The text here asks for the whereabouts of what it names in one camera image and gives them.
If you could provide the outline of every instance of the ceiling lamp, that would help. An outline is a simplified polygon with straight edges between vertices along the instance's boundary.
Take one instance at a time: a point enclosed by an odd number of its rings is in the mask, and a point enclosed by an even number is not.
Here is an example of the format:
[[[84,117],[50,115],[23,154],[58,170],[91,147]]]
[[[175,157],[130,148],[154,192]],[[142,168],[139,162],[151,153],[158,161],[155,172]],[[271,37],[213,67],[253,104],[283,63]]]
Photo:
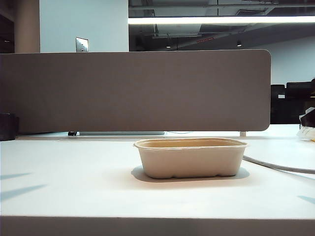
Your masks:
[[[315,23],[315,16],[145,17],[128,18],[129,25]]]

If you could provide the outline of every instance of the white desk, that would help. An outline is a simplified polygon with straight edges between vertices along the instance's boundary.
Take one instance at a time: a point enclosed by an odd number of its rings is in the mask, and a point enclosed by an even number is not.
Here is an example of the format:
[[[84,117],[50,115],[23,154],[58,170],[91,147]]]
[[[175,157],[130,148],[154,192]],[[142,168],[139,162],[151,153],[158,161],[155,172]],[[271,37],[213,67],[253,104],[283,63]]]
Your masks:
[[[315,169],[298,125],[237,138],[245,155]],[[236,136],[237,132],[167,133]],[[315,176],[243,161],[234,177],[150,179],[140,137],[19,137],[1,143],[2,235],[315,235]]]

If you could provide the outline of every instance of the light switch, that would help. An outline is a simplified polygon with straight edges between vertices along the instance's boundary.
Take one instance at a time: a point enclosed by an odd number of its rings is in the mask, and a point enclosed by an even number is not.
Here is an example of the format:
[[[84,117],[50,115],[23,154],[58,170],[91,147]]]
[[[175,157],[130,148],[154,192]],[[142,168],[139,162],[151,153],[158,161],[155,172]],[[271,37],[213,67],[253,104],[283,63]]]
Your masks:
[[[75,45],[77,53],[87,53],[89,52],[89,40],[84,38],[75,38]]]

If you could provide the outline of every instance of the food container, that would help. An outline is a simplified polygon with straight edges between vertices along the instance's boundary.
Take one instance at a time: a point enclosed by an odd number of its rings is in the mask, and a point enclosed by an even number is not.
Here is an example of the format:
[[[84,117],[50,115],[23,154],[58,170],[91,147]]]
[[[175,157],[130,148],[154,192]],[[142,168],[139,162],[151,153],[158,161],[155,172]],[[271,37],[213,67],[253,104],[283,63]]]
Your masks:
[[[134,145],[152,178],[234,176],[248,146],[227,138],[147,139]]]

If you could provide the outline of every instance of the desk divider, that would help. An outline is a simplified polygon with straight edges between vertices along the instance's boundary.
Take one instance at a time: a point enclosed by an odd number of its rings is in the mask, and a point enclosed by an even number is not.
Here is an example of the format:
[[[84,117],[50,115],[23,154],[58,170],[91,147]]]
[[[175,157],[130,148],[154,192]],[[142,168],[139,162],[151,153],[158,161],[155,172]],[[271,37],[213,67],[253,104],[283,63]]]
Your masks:
[[[266,50],[0,55],[0,113],[21,133],[261,131]]]

